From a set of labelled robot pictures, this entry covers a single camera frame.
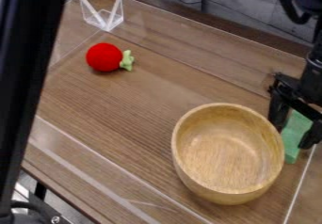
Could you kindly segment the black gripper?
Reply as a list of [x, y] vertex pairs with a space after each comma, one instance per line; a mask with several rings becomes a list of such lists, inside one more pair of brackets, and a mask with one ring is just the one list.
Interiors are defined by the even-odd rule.
[[269, 94], [269, 121], [278, 132], [286, 126], [291, 108], [314, 121], [298, 145], [303, 150], [310, 149], [322, 140], [322, 113], [311, 107], [313, 104], [322, 107], [322, 88], [305, 89], [299, 79], [278, 72], [269, 86]]

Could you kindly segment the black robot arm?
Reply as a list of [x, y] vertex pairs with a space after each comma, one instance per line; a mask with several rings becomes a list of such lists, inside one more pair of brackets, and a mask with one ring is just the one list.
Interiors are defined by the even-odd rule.
[[301, 77], [277, 72], [269, 86], [269, 121], [274, 127], [283, 129], [290, 109], [311, 121], [311, 127], [297, 144], [306, 150], [322, 140], [322, 113], [311, 107], [313, 104], [322, 107], [322, 0], [279, 0], [279, 3], [295, 24], [306, 24], [313, 17], [317, 18]]

